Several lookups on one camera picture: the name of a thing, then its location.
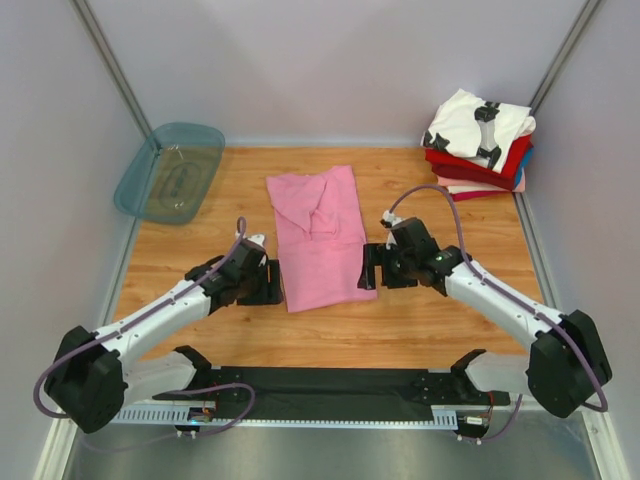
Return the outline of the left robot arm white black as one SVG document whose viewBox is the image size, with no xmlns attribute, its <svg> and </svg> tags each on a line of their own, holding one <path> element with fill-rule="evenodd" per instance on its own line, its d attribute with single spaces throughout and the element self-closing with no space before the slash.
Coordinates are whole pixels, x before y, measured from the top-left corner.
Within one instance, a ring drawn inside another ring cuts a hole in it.
<svg viewBox="0 0 640 480">
<path fill-rule="evenodd" d="M 124 319 L 88 331 L 68 331 L 44 377 L 44 391 L 82 432 L 99 431 L 133 403 L 179 392 L 199 401 L 211 378 L 190 347 L 146 361 L 144 355 L 176 331 L 218 310 L 282 301 L 279 264 L 262 234 L 237 239 L 231 250 L 192 268 L 174 287 Z"/>
</svg>

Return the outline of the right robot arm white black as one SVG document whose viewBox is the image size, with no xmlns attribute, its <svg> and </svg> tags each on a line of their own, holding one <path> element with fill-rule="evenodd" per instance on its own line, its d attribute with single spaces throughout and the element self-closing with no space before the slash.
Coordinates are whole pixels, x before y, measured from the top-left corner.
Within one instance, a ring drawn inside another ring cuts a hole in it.
<svg viewBox="0 0 640 480">
<path fill-rule="evenodd" d="M 597 397 L 598 410 L 606 410 L 603 387 L 613 374 L 588 314 L 533 301 L 486 271 L 461 245 L 439 247 L 415 217 L 391 218 L 384 225 L 386 242 L 363 247 L 359 288 L 432 288 L 479 312 L 526 350 L 503 355 L 478 349 L 464 356 L 450 379 L 458 401 L 470 404 L 485 392 L 528 395 L 548 413 L 566 418 Z"/>
</svg>

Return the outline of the pink t shirt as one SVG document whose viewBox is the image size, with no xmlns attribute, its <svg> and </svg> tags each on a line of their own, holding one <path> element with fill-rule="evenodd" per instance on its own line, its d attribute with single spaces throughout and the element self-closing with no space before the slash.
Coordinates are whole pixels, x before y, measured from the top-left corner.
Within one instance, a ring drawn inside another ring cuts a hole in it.
<svg viewBox="0 0 640 480">
<path fill-rule="evenodd" d="M 367 243 L 353 169 L 266 179 L 287 311 L 372 301 L 357 286 Z"/>
</svg>

